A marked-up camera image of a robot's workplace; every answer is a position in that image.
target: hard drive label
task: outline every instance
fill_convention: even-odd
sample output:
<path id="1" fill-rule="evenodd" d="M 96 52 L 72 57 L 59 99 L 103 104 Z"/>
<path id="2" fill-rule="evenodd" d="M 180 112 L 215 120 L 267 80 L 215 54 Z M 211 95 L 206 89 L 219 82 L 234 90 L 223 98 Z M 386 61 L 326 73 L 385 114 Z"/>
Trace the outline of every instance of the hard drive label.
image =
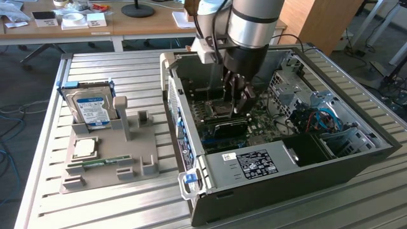
<path id="1" fill-rule="evenodd" d="M 247 179 L 279 172 L 266 149 L 240 154 L 236 157 Z"/>
<path id="2" fill-rule="evenodd" d="M 76 102 L 88 125 L 103 127 L 108 124 L 108 111 L 103 108 L 104 100 L 102 97 L 79 99 Z"/>

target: aluminum extrusion table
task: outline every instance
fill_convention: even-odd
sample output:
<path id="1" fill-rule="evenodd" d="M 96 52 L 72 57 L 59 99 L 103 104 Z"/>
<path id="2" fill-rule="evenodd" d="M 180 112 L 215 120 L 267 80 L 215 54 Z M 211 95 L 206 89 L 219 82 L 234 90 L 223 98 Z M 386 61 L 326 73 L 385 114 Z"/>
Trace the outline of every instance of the aluminum extrusion table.
<path id="1" fill-rule="evenodd" d="M 190 228 L 180 197 L 176 159 L 160 91 L 160 51 L 75 54 L 62 60 L 56 81 L 111 77 L 127 112 L 154 115 L 160 176 L 155 179 L 59 194 L 72 116 L 56 90 L 34 158 L 16 228 Z M 348 183 L 278 203 L 200 228 L 399 228 L 407 225 L 407 124 L 323 54 L 307 52 L 335 83 L 403 144 Z M 320 81 L 311 81 L 318 90 Z"/>

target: black lamp base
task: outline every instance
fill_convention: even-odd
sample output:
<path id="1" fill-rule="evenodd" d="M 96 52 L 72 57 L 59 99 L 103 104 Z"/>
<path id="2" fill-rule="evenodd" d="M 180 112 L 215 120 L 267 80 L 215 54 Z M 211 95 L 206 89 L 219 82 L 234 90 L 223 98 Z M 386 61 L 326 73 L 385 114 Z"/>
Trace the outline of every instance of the black lamp base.
<path id="1" fill-rule="evenodd" d="M 155 13 L 155 10 L 150 6 L 139 5 L 139 8 L 136 8 L 135 4 L 131 4 L 122 7 L 122 13 L 132 18 L 146 18 Z"/>

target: wooden cabinet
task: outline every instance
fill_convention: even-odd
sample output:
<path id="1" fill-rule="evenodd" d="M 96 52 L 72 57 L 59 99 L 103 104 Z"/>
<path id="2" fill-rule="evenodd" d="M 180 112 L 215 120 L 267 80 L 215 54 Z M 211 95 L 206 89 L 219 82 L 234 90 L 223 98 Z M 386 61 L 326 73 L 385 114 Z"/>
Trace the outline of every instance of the wooden cabinet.
<path id="1" fill-rule="evenodd" d="M 280 20 L 287 24 L 284 33 L 296 35 L 303 43 L 311 42 L 331 54 L 363 0 L 286 0 Z M 280 44 L 298 43 L 283 36 Z"/>

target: hard drive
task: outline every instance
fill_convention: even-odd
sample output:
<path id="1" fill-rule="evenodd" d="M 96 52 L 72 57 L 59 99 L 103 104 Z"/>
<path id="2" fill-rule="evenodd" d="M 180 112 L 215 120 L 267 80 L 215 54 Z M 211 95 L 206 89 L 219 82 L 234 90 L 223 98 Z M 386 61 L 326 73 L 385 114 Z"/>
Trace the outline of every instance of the hard drive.
<path id="1" fill-rule="evenodd" d="M 67 82 L 59 91 L 76 123 L 86 123 L 90 130 L 111 126 L 110 121 L 118 119 L 118 112 L 114 108 L 112 82 Z"/>

